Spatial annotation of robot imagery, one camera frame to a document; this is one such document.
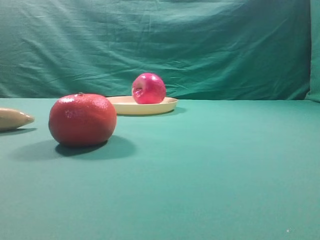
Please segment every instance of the green cloth backdrop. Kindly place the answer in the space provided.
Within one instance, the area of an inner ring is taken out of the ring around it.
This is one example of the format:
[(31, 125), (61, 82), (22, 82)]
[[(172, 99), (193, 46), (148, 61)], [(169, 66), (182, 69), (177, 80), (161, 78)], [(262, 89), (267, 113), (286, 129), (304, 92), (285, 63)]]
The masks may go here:
[(320, 102), (320, 1), (311, 0), (312, 59), (307, 99)]
[(304, 99), (310, 56), (308, 0), (0, 1), (5, 98), (130, 95), (153, 72), (181, 99)]

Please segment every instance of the green tablecloth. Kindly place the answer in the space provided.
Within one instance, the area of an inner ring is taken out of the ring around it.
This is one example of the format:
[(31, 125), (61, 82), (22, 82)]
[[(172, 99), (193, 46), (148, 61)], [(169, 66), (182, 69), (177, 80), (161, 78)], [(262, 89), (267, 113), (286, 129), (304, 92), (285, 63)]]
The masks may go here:
[(180, 100), (74, 151), (55, 101), (0, 99), (36, 117), (0, 133), (1, 240), (320, 238), (320, 104)]

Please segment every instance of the yellow plate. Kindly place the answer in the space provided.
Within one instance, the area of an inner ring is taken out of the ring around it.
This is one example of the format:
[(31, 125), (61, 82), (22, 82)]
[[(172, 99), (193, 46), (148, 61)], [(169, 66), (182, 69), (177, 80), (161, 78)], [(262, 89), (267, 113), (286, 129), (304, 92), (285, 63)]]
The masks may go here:
[(163, 114), (175, 109), (178, 100), (165, 97), (158, 104), (138, 104), (132, 96), (112, 96), (107, 99), (113, 104), (117, 114), (121, 115), (150, 115)]

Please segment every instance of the red apple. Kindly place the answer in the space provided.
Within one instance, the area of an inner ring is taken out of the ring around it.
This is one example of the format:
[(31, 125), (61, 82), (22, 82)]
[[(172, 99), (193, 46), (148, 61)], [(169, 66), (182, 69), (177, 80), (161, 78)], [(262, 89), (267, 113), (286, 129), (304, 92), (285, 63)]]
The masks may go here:
[(56, 101), (49, 114), (53, 138), (68, 147), (88, 147), (106, 142), (117, 124), (117, 112), (98, 94), (73, 94)]
[(159, 104), (166, 97), (166, 86), (158, 75), (146, 72), (134, 80), (132, 96), (138, 104)]

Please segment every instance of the orange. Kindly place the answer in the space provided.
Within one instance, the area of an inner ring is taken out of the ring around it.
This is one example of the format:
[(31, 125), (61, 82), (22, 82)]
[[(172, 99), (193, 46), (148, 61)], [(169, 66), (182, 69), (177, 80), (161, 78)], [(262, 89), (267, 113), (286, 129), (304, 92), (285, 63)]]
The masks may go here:
[(79, 93), (59, 98), (50, 110), (52, 137), (68, 147), (89, 147), (106, 142), (117, 125), (117, 112), (104, 96)]

